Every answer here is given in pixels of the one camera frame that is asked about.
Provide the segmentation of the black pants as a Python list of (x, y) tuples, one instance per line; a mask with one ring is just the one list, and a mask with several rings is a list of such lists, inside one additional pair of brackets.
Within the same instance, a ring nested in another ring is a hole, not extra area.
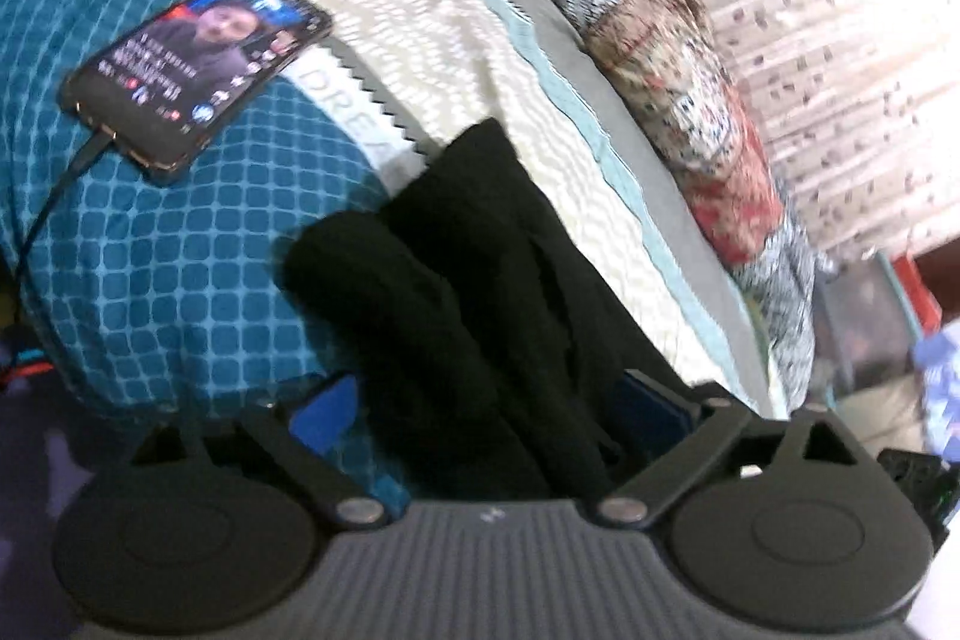
[(613, 431), (622, 375), (683, 388), (494, 120), (373, 213), (309, 226), (281, 280), (342, 347), (377, 445), (431, 497), (599, 500), (652, 461)]

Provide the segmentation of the patterned bed sheet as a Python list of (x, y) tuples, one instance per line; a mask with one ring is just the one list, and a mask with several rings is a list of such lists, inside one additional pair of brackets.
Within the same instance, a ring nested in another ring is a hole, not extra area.
[(485, 117), (672, 367), (765, 416), (786, 399), (739, 289), (656, 152), (547, 0), (314, 0), (335, 35), (286, 67), (180, 181), (111, 152), (53, 193), (86, 130), (57, 104), (91, 52), (179, 0), (2, 0), (2, 257), (86, 408), (121, 427), (182, 388), (213, 413), (301, 398), (340, 356), (278, 289), (302, 226), (381, 205)]

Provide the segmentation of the smartphone with lit screen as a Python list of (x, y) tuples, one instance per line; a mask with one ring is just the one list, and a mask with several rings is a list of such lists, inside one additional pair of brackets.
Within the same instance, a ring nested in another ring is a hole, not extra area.
[(182, 0), (93, 53), (59, 103), (166, 185), (333, 27), (308, 0)]

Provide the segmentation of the red floral quilt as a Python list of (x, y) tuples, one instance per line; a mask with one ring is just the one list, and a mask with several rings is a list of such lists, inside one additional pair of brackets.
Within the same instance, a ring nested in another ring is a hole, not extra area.
[(674, 175), (704, 238), (760, 310), (789, 408), (814, 373), (817, 259), (698, 0), (551, 0)]

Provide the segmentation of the beige leaf-print curtain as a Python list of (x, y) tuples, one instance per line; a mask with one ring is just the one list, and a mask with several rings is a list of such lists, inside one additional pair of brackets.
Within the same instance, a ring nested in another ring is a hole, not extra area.
[(811, 241), (847, 262), (958, 232), (958, 0), (701, 0)]

